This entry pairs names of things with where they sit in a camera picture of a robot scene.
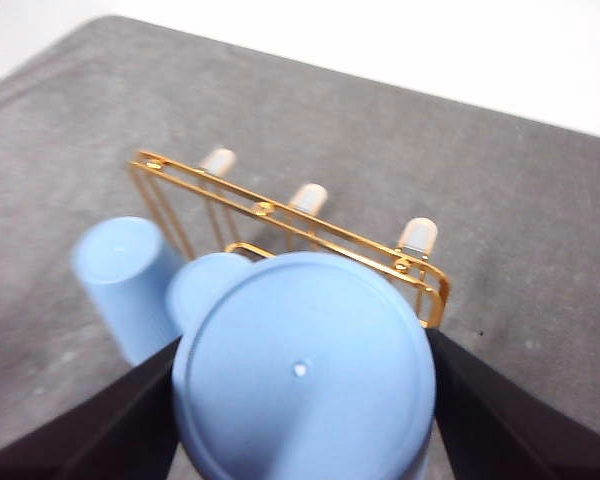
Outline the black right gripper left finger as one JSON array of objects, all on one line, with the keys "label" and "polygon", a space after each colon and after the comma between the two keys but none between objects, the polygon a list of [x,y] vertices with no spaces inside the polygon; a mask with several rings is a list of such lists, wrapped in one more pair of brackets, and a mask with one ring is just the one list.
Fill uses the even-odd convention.
[{"label": "black right gripper left finger", "polygon": [[179,442],[177,341],[92,398],[0,450],[0,479],[165,479]]}]

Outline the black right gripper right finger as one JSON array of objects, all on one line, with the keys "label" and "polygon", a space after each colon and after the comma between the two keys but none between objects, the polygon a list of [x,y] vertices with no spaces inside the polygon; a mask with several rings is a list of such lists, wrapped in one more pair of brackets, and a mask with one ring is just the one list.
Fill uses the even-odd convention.
[{"label": "black right gripper right finger", "polygon": [[600,479],[600,435],[442,332],[426,332],[435,420],[457,479]]}]

